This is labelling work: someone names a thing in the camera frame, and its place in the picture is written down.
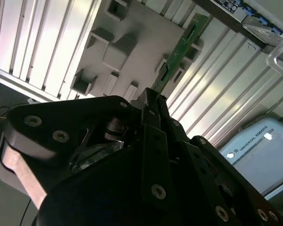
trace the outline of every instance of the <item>universal robots label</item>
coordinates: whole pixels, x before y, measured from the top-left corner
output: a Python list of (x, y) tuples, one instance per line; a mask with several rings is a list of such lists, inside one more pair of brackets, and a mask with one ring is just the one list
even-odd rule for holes
[(256, 133), (245, 145), (243, 145), (241, 148), (239, 149), (235, 149), (234, 152), (237, 153), (238, 151), (242, 151), (244, 148), (246, 148), (247, 146), (249, 146), (254, 140), (256, 140), (256, 138), (258, 136), (261, 135), (261, 133), (263, 133), (268, 127), (265, 126), (263, 127), (260, 131), (258, 131), (258, 133)]

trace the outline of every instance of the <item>green circuit board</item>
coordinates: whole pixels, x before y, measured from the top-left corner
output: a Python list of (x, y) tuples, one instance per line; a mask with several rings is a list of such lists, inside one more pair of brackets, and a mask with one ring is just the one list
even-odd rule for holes
[(163, 91), (166, 84), (178, 70), (179, 64), (188, 52), (190, 46), (198, 38), (200, 32), (205, 28), (207, 20), (207, 16), (201, 15), (199, 13), (196, 13), (194, 15), (187, 29), (185, 29), (185, 31), (183, 32), (183, 35), (178, 41), (176, 47), (172, 51), (170, 57), (160, 69), (158, 77), (156, 78), (152, 86), (153, 90), (155, 90), (159, 94)]

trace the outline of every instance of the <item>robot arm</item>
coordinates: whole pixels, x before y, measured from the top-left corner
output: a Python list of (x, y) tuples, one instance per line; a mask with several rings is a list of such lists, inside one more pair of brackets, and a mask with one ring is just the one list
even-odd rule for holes
[[(283, 219), (203, 137), (189, 139), (162, 96), (16, 107), (0, 179), (28, 194), (36, 225), (277, 226)], [(122, 149), (73, 173), (80, 156)]]

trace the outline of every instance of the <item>black cable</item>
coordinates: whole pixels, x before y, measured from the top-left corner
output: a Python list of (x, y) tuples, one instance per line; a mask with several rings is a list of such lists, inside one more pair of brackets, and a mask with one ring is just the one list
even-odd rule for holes
[(1, 106), (1, 107), (0, 107), (0, 110), (3, 109), (3, 108), (7, 108), (7, 109), (8, 109), (7, 111), (9, 111), (9, 110), (11, 109), (9, 106)]
[(24, 216), (25, 216), (25, 214), (26, 214), (26, 211), (27, 211), (27, 209), (28, 209), (28, 206), (29, 206), (30, 202), (31, 202), (31, 199), (28, 201), (28, 204), (27, 204), (27, 206), (26, 206), (26, 209), (24, 210), (24, 213), (23, 213), (23, 215), (22, 215), (22, 218), (21, 218), (21, 221), (20, 221), (19, 226), (21, 226), (21, 225), (22, 225), (22, 222), (23, 222)]
[(6, 115), (11, 109), (13, 109), (14, 107), (20, 106), (20, 105), (26, 105), (26, 104), (17, 104), (17, 105), (13, 105), (13, 106), (2, 106), (0, 107), (0, 109), (2, 108), (8, 108), (8, 110), (3, 113), (2, 115), (0, 115), (1, 117), (3, 117), (4, 115)]

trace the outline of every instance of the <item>metal screw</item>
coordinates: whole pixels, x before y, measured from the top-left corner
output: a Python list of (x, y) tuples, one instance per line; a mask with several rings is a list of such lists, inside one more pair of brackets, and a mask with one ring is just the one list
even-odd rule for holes
[(52, 134), (52, 138), (58, 142), (65, 143), (69, 140), (69, 134), (62, 130), (57, 130)]
[(215, 208), (216, 214), (224, 221), (227, 222), (229, 220), (228, 214), (221, 206), (216, 206)]
[(124, 103), (124, 102), (121, 102), (120, 104), (121, 104), (121, 106), (123, 106), (123, 107), (128, 107), (128, 105), (127, 105), (126, 103)]
[(152, 190), (152, 194), (156, 198), (161, 199), (161, 200), (165, 199), (166, 191), (161, 185), (154, 184), (154, 185), (152, 185), (151, 190)]
[(266, 213), (263, 210), (258, 209), (258, 214), (262, 218), (262, 220), (268, 221), (268, 216), (266, 215)]
[(180, 123), (176, 120), (174, 120), (173, 123), (174, 123), (175, 126), (180, 126)]
[(272, 211), (269, 211), (268, 213), (272, 216), (272, 218), (273, 218), (276, 222), (279, 222), (279, 218), (278, 218)]
[(151, 114), (155, 115), (155, 112), (154, 112), (154, 111), (152, 111), (152, 110), (149, 110), (149, 112), (150, 112)]
[(24, 123), (28, 126), (37, 127), (42, 124), (42, 119), (35, 115), (28, 115), (24, 118)]
[(203, 145), (207, 144), (207, 142), (206, 142), (204, 139), (202, 139), (202, 138), (200, 138), (199, 141), (200, 141), (200, 143), (202, 143)]

